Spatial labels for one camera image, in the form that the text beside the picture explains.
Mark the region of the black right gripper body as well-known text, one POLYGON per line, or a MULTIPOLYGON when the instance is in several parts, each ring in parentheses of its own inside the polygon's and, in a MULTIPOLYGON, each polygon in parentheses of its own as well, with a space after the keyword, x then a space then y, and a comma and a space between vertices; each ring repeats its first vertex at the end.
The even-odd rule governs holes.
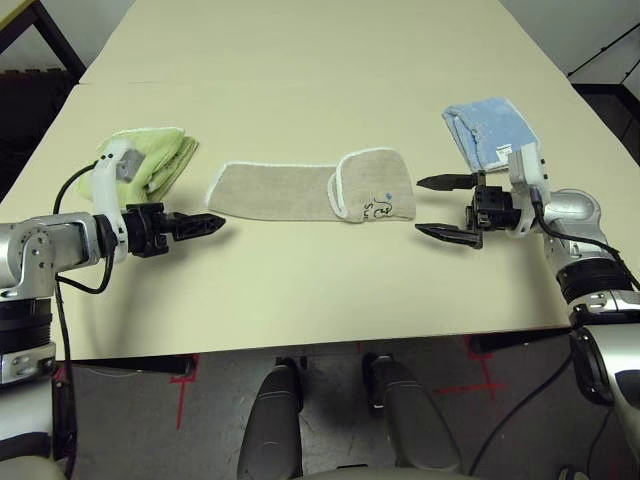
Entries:
POLYGON ((466 207, 466 227, 473 232, 516 229, 521 210, 513 205, 512 195, 500 186, 487 186, 486 173, 471 175, 473 196, 466 207))

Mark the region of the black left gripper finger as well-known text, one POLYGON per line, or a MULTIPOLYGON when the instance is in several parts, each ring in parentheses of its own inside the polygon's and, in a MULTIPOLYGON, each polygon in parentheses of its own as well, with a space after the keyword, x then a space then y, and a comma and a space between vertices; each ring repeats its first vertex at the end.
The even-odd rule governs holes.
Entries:
POLYGON ((176 226, 223 226, 226 220, 213 214, 187 215, 174 212, 171 219, 176 226))
POLYGON ((211 235, 216 232, 216 226, 211 227, 207 224, 185 224, 178 225, 172 232, 174 241, 186 241, 211 235))

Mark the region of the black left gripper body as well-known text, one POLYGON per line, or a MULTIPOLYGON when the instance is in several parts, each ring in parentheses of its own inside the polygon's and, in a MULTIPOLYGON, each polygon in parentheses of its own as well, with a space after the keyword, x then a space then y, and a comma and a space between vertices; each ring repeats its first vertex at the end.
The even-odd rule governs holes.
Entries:
POLYGON ((124 221, 128 235, 128 252, 140 258, 169 252, 163 203, 127 204, 124 221))

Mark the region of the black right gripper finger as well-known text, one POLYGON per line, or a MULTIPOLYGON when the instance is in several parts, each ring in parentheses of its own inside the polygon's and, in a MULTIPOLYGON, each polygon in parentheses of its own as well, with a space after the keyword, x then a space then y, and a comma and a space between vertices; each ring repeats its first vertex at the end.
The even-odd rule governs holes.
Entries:
POLYGON ((478 175, 441 174, 420 179, 416 185, 434 191, 471 190, 478 185, 478 175))
POLYGON ((442 223, 415 224, 421 233, 436 240, 457 245, 464 245, 479 250, 483 247, 483 234, 475 229, 464 229, 442 223))

